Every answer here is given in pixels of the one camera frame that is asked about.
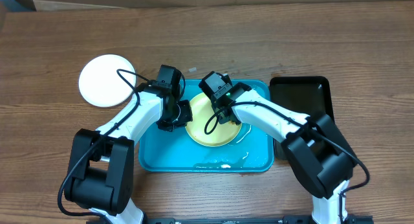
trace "yellow plate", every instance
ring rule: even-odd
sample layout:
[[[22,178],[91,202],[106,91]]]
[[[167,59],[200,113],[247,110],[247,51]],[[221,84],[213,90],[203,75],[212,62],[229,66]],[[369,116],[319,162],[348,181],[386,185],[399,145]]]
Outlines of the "yellow plate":
[[[206,135],[204,127],[208,119],[214,114],[210,99],[200,93],[190,101],[191,111],[193,113],[193,121],[187,123],[186,130],[188,135],[203,146],[222,146],[232,141],[240,132],[241,124],[236,125],[230,122],[218,124],[213,133]],[[214,127],[216,119],[213,119],[207,130]]]

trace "cable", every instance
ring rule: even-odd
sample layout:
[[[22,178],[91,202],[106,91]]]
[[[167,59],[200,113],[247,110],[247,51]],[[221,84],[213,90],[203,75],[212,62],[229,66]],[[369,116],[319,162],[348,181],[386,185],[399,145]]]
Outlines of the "cable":
[[[182,91],[181,91],[179,100],[182,98],[182,96],[184,95],[184,91],[186,90],[186,79],[183,74],[181,74],[181,77],[182,77]]]
[[[294,124],[294,125],[296,125],[296,126],[298,126],[298,127],[303,127],[303,124],[300,124],[300,123],[296,122],[295,120],[293,120],[293,119],[289,118],[288,116],[286,116],[286,115],[284,115],[284,114],[280,113],[278,110],[276,110],[276,109],[274,109],[273,107],[270,107],[270,106],[268,106],[268,105],[266,105],[266,104],[262,104],[262,103],[259,103],[259,102],[237,102],[237,103],[234,103],[234,104],[230,104],[228,107],[223,107],[223,108],[221,108],[220,110],[216,111],[216,112],[212,115],[212,117],[210,117],[210,119],[208,119],[208,121],[207,121],[207,123],[206,123],[206,125],[205,125],[205,127],[204,127],[204,133],[205,133],[206,135],[209,135],[209,134],[211,134],[211,133],[214,131],[214,129],[217,127],[217,124],[219,123],[219,118],[218,118],[218,115],[219,115],[220,113],[222,113],[224,110],[226,110],[226,109],[230,109],[230,108],[232,108],[232,107],[234,107],[234,106],[238,106],[238,105],[246,105],[246,104],[248,104],[248,105],[255,105],[255,106],[262,106],[262,107],[265,107],[265,108],[267,108],[268,110],[270,110],[270,111],[274,112],[275,114],[277,114],[278,116],[280,116],[280,117],[284,118],[285,120],[287,120],[287,121],[288,121],[288,122],[290,122],[291,124]],[[207,132],[207,127],[208,127],[208,124],[209,124],[209,123],[213,120],[213,118],[214,118],[214,117],[216,117],[216,121],[215,121],[214,127],[212,128],[212,130],[211,130],[211,131]],[[359,160],[359,159],[358,159],[357,157],[355,157],[352,153],[349,153],[347,150],[345,150],[344,148],[342,148],[341,146],[339,146],[337,143],[335,143],[335,142],[333,142],[333,141],[329,140],[327,137],[325,137],[325,136],[323,136],[322,134],[318,133],[316,130],[313,130],[312,132],[313,132],[313,134],[314,134],[314,136],[315,136],[315,137],[318,137],[318,138],[320,138],[320,139],[324,140],[326,143],[330,144],[331,146],[333,146],[333,147],[337,148],[338,150],[340,150],[340,151],[342,151],[343,153],[345,153],[346,155],[348,155],[348,156],[349,156],[349,157],[350,157],[350,158],[351,158],[354,162],[356,162],[356,163],[357,163],[357,164],[358,164],[358,165],[362,168],[362,170],[365,172],[365,181],[364,181],[364,182],[362,182],[362,183],[360,183],[360,184],[357,184],[357,185],[354,185],[354,186],[350,186],[349,188],[346,188],[346,189],[342,190],[342,191],[339,193],[339,217],[340,217],[341,224],[343,224],[343,216],[342,216],[342,198],[343,198],[343,197],[345,197],[345,195],[344,195],[344,194],[345,194],[346,192],[351,191],[351,190],[354,190],[354,189],[357,189],[357,188],[361,188],[361,187],[365,186],[366,184],[368,184],[368,182],[369,182],[369,180],[370,180],[370,175],[369,175],[368,168],[365,166],[365,164],[364,164],[361,160]]]
[[[79,167],[79,165],[86,159],[88,159],[96,150],[96,148],[100,145],[101,141],[103,141],[104,139],[106,139],[106,137],[109,136],[109,134],[111,134],[114,130],[118,129],[118,127],[124,123],[134,112],[135,110],[138,108],[138,106],[140,105],[140,95],[138,93],[138,91],[136,91],[135,87],[128,82],[128,80],[126,80],[121,74],[120,72],[125,72],[125,73],[129,73],[129,74],[133,74],[135,76],[138,76],[139,78],[144,79],[145,81],[149,81],[147,78],[131,72],[131,71],[126,71],[124,69],[117,69],[116,73],[118,74],[119,77],[121,77],[121,79],[133,90],[134,94],[136,95],[136,103],[134,105],[134,107],[132,108],[132,110],[130,110],[118,123],[115,123],[114,126],[108,130],[106,133],[104,133],[83,155],[82,157],[79,159],[79,161],[73,166],[72,170],[66,175],[65,179],[63,180],[62,184],[60,185],[59,188],[59,193],[58,193],[58,207],[60,209],[60,211],[68,216],[98,216],[100,218],[103,218],[105,220],[107,220],[107,217],[104,214],[101,213],[96,213],[96,212],[70,212],[68,210],[66,210],[63,207],[62,204],[62,194],[63,194],[63,190],[68,182],[68,180],[72,177],[73,173],[75,172],[75,170],[77,169],[77,167]]]

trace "wooden table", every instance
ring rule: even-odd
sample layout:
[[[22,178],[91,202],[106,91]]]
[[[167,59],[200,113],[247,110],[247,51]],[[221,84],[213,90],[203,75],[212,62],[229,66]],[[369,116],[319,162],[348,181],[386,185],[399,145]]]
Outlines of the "wooden table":
[[[56,195],[74,134],[122,109],[90,106],[79,94],[80,71],[101,54],[122,55],[149,78],[162,63],[186,78],[212,70],[265,82],[327,77],[336,123],[372,175],[348,194],[348,211],[374,215],[375,223],[414,222],[414,2],[385,2],[7,13],[0,34],[1,223],[84,223],[61,214]],[[149,217],[312,210],[281,161],[249,175],[149,173],[136,163],[134,176],[132,198]],[[363,179],[356,168],[351,184]]]

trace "round plate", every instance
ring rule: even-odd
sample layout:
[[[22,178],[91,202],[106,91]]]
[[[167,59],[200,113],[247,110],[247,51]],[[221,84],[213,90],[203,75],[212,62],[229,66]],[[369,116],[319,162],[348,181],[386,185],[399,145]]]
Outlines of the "round plate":
[[[210,99],[204,94],[198,94],[190,101],[193,121],[187,123],[186,130],[188,135],[203,146],[222,146],[232,141],[240,132],[241,124],[236,125],[231,122],[218,124],[213,133],[206,135],[204,127],[208,119],[214,114]],[[215,119],[209,124],[207,130],[214,127]]]
[[[121,56],[108,54],[91,60],[79,76],[82,97],[98,107],[112,107],[125,101],[133,91],[118,76],[117,69],[135,72],[131,63]],[[135,75],[122,72],[121,75],[135,86]]]

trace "blue tray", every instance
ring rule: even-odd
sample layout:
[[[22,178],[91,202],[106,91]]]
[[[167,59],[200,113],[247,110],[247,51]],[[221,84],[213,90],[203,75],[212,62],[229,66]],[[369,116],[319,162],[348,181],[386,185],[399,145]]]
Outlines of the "blue tray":
[[[266,99],[268,87],[259,80],[243,82]],[[200,80],[186,80],[183,100],[201,93]],[[140,139],[138,160],[150,172],[264,172],[274,160],[273,139],[260,129],[243,124],[234,140],[224,146],[207,147],[196,143],[185,128],[170,133],[151,125]]]

